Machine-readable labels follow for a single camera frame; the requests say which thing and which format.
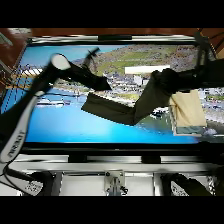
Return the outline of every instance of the large screen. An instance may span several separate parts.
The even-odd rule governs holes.
[[[47,65],[54,53],[61,53],[80,66],[88,51],[100,48],[91,71],[106,76],[112,91],[100,96],[133,106],[150,79],[152,69],[171,68],[184,71],[194,68],[198,49],[190,45],[66,45],[27,47],[20,62],[19,74],[12,77],[19,87],[8,87],[1,113],[11,108],[29,88],[33,78]],[[137,125],[129,126],[81,110],[88,89],[80,83],[57,80],[48,95],[41,97],[32,113],[26,142],[59,143],[197,143],[224,142],[224,96],[222,89],[199,90],[207,127],[202,137],[174,136],[169,110],[153,114]]]

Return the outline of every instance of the wooden floor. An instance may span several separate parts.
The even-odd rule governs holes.
[[[0,32],[6,36],[12,43],[10,46],[7,43],[0,44],[0,60],[7,66],[13,67],[25,46],[27,37],[40,36],[64,36],[64,35],[103,35],[103,34],[168,34],[168,35],[188,35],[193,36],[197,28],[30,28],[28,33],[14,33],[12,28],[0,28]],[[223,32],[224,28],[204,28],[203,35],[211,37],[217,33]],[[214,46],[222,39],[219,36],[212,40]]]

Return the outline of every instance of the screen image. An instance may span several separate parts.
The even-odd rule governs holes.
[[[133,106],[141,96],[153,70],[171,68],[177,72],[193,69],[198,48],[190,45],[66,45],[27,47],[20,71],[12,80],[20,88],[8,87],[1,113],[10,109],[26,92],[32,80],[60,53],[81,66],[88,51],[99,47],[90,70],[105,76],[112,91],[99,96]],[[174,136],[168,108],[158,108],[135,126],[119,124],[81,110],[93,90],[77,82],[58,79],[47,95],[36,104],[30,118],[26,142],[60,143],[197,143],[224,142],[224,96],[222,88],[199,89],[207,127],[202,137]]]

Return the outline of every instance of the logo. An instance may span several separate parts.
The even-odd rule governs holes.
[[[19,135],[17,136],[16,141],[14,142],[12,148],[10,149],[10,151],[8,153],[9,157],[13,157],[13,154],[16,152],[17,148],[23,143],[25,134],[26,133],[23,131],[19,132]]]

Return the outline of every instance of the screen bezel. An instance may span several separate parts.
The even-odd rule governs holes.
[[[136,41],[136,40],[77,40],[69,42],[51,42],[51,41],[40,41],[29,42],[26,47],[36,46],[65,46],[65,45],[124,45],[124,44],[154,44],[154,45],[191,45],[198,46],[196,41],[189,40],[175,40],[175,41],[150,41],[147,39]],[[20,56],[19,61],[23,57],[25,50]],[[197,155],[206,153],[207,148],[210,147],[211,143],[199,142],[191,144],[159,144],[159,143],[54,143],[54,142],[25,142],[23,145],[22,153],[24,154],[104,154],[107,155],[139,155],[148,153],[151,155]],[[222,145],[221,143],[212,143],[216,145],[216,152],[218,152]]]

